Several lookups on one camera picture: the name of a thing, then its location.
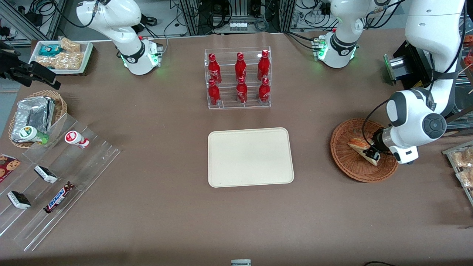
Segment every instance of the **woven basket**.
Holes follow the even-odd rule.
[[[55,106],[54,106],[54,117],[53,117],[53,122],[57,122],[61,116],[63,116],[65,113],[67,113],[67,104],[66,102],[62,99],[62,97],[59,95],[59,93],[52,91],[52,90],[42,90],[33,93],[32,95],[28,96],[27,98],[31,97],[38,97],[38,96],[48,96],[51,97],[55,101]],[[22,148],[22,149],[28,149],[33,145],[33,142],[24,142],[24,143],[16,143],[11,140],[11,133],[13,131],[13,125],[15,124],[15,117],[17,116],[17,113],[13,115],[13,119],[11,120],[9,129],[8,129],[8,136],[10,137],[11,143],[13,145]]]
[[[362,118],[354,118],[337,126],[330,140],[332,157],[338,167],[353,179],[367,183],[383,181],[390,177],[399,165],[394,156],[381,154],[378,166],[374,166],[347,144],[352,138],[363,137],[363,121]],[[368,120],[365,124],[366,138],[373,137],[373,133],[380,127],[382,125]]]

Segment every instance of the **plastic bag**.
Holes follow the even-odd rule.
[[[468,168],[461,171],[458,174],[455,174],[462,183],[462,186],[465,188],[473,188],[473,180],[472,180],[472,169]]]
[[[47,68],[54,68],[54,64],[56,59],[53,56],[42,56],[38,55],[35,58],[35,61],[38,62],[40,65],[47,67]]]
[[[62,49],[70,53],[80,53],[80,44],[73,42],[64,36],[59,36],[58,39]]]
[[[450,153],[450,156],[452,157],[453,163],[457,167],[472,167],[473,166],[471,162],[468,162],[463,158],[463,154],[459,151]]]
[[[84,59],[83,53],[59,53],[54,57],[55,69],[79,69]]]

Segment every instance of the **chocolate bar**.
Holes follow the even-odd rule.
[[[42,167],[40,165],[35,166],[35,172],[46,182],[54,183],[58,180],[58,177],[53,174],[48,168]]]
[[[26,210],[31,207],[31,203],[28,201],[26,196],[17,191],[10,191],[7,193],[8,199],[11,201],[13,206],[18,209]]]
[[[75,185],[73,185],[71,182],[67,181],[67,184],[64,185],[63,188],[54,196],[54,198],[49,202],[49,204],[44,208],[46,213],[51,213],[59,203],[69,194],[69,191],[73,189]]]

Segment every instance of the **brown table surface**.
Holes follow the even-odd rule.
[[[123,151],[34,252],[0,238],[0,265],[471,265],[472,206],[441,154],[471,138],[422,146],[413,165],[376,184],[351,180],[330,154],[339,123],[402,89],[388,82],[383,55],[403,40],[403,29],[366,31],[353,61],[330,69],[283,34],[172,39],[145,76],[123,67],[113,43],[95,43],[92,72],[59,77],[59,92],[71,115]],[[273,106],[208,110],[204,49],[265,45]],[[22,87],[17,100],[43,89]],[[267,127],[289,131],[294,181],[210,187],[209,133]],[[0,147],[24,152],[7,129]]]

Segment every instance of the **red bottle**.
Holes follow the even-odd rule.
[[[238,78],[238,85],[236,86],[236,101],[240,104],[246,103],[248,99],[248,87],[245,84],[245,77]]]
[[[220,73],[220,65],[215,59],[215,54],[209,54],[209,74],[210,78],[214,79],[218,84],[222,83],[222,74]]]
[[[263,78],[261,81],[260,90],[258,92],[258,102],[260,104],[267,104],[269,101],[271,88],[269,87],[269,79]]]
[[[268,77],[269,74],[269,51],[263,50],[261,52],[261,59],[258,63],[258,80],[262,80],[264,77]]]
[[[243,59],[243,53],[242,52],[238,52],[236,54],[235,74],[236,74],[236,80],[237,81],[238,81],[239,77],[245,77],[246,78],[246,63]]]
[[[210,103],[213,106],[219,106],[222,103],[222,100],[220,99],[220,90],[215,85],[215,80],[210,79],[209,80],[209,97],[210,97]]]

